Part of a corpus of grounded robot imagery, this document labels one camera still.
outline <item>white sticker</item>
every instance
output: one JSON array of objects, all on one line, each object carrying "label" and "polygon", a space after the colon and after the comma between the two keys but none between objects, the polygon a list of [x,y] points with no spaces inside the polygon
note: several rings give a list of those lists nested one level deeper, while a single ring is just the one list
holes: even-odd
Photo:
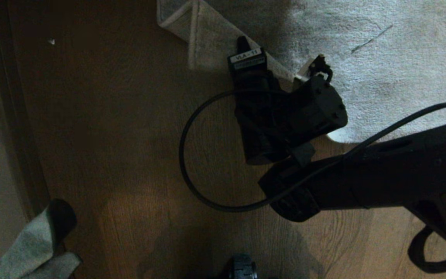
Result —
[{"label": "white sticker", "polygon": [[256,56],[256,55],[260,55],[261,53],[262,53],[261,49],[250,50],[250,51],[240,53],[240,54],[230,57],[230,62],[235,63],[240,60],[244,60],[244,59]]}]

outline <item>hand strap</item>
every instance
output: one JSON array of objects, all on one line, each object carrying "label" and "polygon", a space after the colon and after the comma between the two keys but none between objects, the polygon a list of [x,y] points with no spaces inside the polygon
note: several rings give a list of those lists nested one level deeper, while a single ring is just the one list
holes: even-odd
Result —
[{"label": "hand strap", "polygon": [[424,227],[424,229],[421,230],[412,240],[407,253],[409,254],[409,258],[414,265],[426,273],[446,272],[446,260],[441,262],[427,262],[424,258],[424,245],[432,233],[433,230],[429,226]]}]

